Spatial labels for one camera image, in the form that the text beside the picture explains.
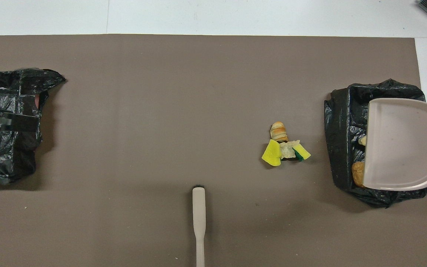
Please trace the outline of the beige hand brush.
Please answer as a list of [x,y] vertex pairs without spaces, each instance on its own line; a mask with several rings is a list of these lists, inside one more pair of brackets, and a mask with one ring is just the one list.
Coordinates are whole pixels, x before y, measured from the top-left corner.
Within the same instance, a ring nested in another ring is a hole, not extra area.
[[192,189],[193,231],[195,234],[195,266],[205,267],[206,192],[202,186]]

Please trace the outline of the large yellow sponge piece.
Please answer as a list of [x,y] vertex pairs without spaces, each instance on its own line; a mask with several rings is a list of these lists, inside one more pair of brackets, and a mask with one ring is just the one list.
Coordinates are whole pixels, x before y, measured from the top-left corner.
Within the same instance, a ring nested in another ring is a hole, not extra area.
[[261,159],[270,166],[277,167],[281,164],[281,157],[282,152],[280,149],[280,144],[277,141],[270,139],[266,149],[263,152],[263,155],[261,156]]

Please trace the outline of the striped croissant piece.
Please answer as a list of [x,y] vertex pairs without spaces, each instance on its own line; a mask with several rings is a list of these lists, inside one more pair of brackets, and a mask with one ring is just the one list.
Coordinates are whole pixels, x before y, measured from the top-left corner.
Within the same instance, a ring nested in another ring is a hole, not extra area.
[[269,131],[271,139],[278,142],[289,142],[289,138],[287,135],[286,127],[283,122],[277,121],[271,125],[271,129]]

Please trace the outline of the small pale bread chunk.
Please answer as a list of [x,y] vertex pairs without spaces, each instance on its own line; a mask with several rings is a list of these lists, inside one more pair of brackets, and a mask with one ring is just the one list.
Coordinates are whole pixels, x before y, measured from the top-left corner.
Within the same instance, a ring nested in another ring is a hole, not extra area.
[[280,159],[294,159],[296,158],[296,152],[294,147],[296,145],[300,144],[300,140],[294,140],[294,141],[288,141],[288,142],[281,142],[280,145],[280,152],[281,156]]

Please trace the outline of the small yellow sponge piece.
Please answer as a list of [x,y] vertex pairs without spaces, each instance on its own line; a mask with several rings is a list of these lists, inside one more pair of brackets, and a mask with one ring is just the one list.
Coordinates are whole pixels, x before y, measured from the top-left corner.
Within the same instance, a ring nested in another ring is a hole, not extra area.
[[295,158],[300,162],[303,162],[305,159],[308,159],[311,157],[310,152],[307,151],[301,143],[294,144],[292,146],[292,149],[295,152]]

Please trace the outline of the brown oval bread roll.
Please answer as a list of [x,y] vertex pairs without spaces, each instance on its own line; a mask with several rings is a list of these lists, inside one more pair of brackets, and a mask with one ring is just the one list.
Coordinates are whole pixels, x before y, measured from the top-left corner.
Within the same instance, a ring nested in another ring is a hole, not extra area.
[[361,188],[365,188],[365,186],[363,185],[364,170],[365,162],[354,162],[351,165],[351,174],[354,184]]

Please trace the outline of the beige plastic dustpan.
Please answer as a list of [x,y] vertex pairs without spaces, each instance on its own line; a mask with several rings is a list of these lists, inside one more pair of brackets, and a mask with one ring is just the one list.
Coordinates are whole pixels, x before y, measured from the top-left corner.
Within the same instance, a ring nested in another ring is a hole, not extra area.
[[427,102],[378,98],[369,102],[363,186],[427,188]]

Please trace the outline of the crumpled black bag bin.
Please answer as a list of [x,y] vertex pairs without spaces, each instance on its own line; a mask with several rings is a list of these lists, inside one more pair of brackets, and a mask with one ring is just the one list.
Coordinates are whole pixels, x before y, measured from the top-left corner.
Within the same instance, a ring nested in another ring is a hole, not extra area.
[[[0,109],[16,114],[42,117],[49,91],[65,83],[57,71],[22,68],[0,72]],[[35,151],[42,142],[37,132],[0,131],[0,185],[14,183],[34,174]]]

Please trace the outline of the box-shaped black bag bin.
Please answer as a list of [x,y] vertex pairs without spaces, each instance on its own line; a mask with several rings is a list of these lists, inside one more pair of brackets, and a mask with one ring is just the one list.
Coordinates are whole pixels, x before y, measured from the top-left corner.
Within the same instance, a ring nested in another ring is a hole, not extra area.
[[369,102],[378,98],[426,100],[419,87],[393,79],[375,84],[353,83],[334,90],[324,103],[325,138],[335,186],[373,208],[388,208],[395,203],[424,198],[427,188],[390,191],[355,184],[351,166],[365,159],[365,147],[358,140],[366,134]]

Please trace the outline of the brown table mat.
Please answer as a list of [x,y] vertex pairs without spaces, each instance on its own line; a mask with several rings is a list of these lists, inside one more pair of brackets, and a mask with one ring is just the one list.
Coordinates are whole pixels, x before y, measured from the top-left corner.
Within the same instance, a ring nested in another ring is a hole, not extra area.
[[[0,36],[0,71],[52,69],[37,170],[0,187],[0,267],[427,266],[427,196],[371,208],[332,181],[324,100],[420,86],[414,39]],[[261,159],[274,122],[311,157]]]

